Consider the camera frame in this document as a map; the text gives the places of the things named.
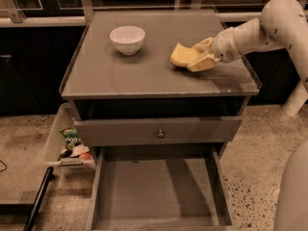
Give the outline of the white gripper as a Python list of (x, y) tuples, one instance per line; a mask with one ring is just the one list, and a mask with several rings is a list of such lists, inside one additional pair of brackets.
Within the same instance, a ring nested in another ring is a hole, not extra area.
[(206, 38), (195, 44), (192, 48), (201, 52), (213, 51), (214, 54), (202, 55), (197, 60), (192, 61), (187, 65), (187, 69), (190, 72), (199, 72), (213, 68), (219, 61), (231, 63), (242, 56), (236, 46), (234, 27), (219, 32), (214, 38)]

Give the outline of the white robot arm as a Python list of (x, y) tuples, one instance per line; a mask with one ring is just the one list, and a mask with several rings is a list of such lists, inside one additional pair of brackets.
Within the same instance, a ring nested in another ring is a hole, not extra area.
[[(205, 39), (194, 48), (201, 55), (188, 64), (200, 71), (218, 61), (230, 63), (250, 52), (285, 48), (300, 78), (283, 106), (295, 116), (308, 99), (308, 23), (296, 0), (269, 0), (261, 16)], [(282, 176), (273, 231), (308, 231), (308, 142), (290, 156)]]

